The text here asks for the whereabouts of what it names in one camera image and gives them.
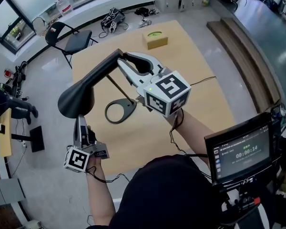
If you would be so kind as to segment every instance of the black pants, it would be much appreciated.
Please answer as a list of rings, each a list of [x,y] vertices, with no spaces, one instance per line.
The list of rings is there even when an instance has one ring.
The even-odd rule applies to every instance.
[[[30,112],[33,111],[33,106],[30,103],[12,96],[9,96],[7,103],[2,105],[2,113],[8,108],[11,109],[11,117],[13,119],[26,119],[30,116]]]

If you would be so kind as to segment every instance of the wooden step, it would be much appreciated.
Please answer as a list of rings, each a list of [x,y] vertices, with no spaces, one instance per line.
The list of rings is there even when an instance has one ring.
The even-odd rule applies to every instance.
[[[256,111],[258,113],[264,112],[272,105],[269,99],[269,91],[265,89],[256,73],[252,60],[247,56],[242,44],[235,39],[235,36],[222,21],[208,22],[207,27],[219,40],[236,65],[252,97]]]
[[[265,89],[268,91],[268,96],[271,102],[274,104],[280,99],[280,93],[274,81],[274,78],[268,68],[268,65],[264,61],[257,48],[252,41],[248,38],[245,32],[237,25],[232,18],[222,18],[221,23],[226,26],[227,29],[234,35],[234,37],[243,46],[244,51],[250,58],[257,74],[259,75]]]

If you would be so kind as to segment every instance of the yellow box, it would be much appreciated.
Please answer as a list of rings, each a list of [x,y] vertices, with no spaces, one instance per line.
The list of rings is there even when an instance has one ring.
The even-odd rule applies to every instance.
[[[148,31],[142,33],[143,44],[147,49],[167,45],[168,37],[162,31]]]

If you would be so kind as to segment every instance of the person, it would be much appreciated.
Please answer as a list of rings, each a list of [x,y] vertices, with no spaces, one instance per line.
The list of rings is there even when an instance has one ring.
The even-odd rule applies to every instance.
[[[176,130],[189,147],[196,154],[206,154],[204,136],[212,133],[208,127],[181,110],[167,121],[181,123]],[[201,159],[209,166],[208,158]],[[96,167],[94,175],[105,180],[99,158],[90,157],[88,171],[92,167]],[[163,156],[139,169],[117,212],[106,183],[88,173],[86,178],[95,224],[89,229],[217,228],[221,207],[211,192],[211,183],[188,156]]]
[[[34,106],[19,98],[10,96],[7,92],[0,89],[0,116],[8,108],[11,108],[11,117],[13,119],[26,119],[29,125],[31,124],[30,113],[32,113],[35,118],[38,118],[38,111]]]

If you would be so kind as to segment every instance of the gray floor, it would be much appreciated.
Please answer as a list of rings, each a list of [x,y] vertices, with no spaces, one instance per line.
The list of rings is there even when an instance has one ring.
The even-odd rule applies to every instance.
[[[246,27],[275,71],[286,98],[286,21],[259,0],[223,3]]]
[[[136,29],[140,18],[133,13],[127,14],[125,22],[129,24],[128,30]],[[153,24],[179,21],[216,75],[237,123],[256,115],[250,95],[233,62],[205,26],[207,21],[219,20],[219,16],[211,8],[159,14],[150,19]],[[101,32],[99,22],[84,29],[91,29],[96,37]],[[123,29],[119,27],[117,32],[121,33]],[[112,36],[116,35],[96,40],[102,42]],[[71,73],[61,52],[50,48],[29,64],[27,80],[23,84],[23,96],[30,97],[29,102],[38,108],[40,115],[38,119],[33,118],[32,124],[26,129],[42,126],[45,150],[32,153],[28,145],[13,177],[20,180],[26,196],[22,204],[29,216],[41,220],[44,227],[49,229],[85,228],[89,214],[85,175],[62,168],[66,146],[72,144],[74,120],[59,113],[57,101],[60,94],[72,84]],[[17,133],[21,132],[22,122],[19,122]],[[14,172],[22,152],[21,144],[13,140],[13,156],[9,159],[11,173]],[[206,167],[199,161],[198,166],[206,171]],[[131,178],[135,172],[136,170],[130,171],[126,175]],[[123,177],[109,184],[117,208],[126,185],[127,181]]]

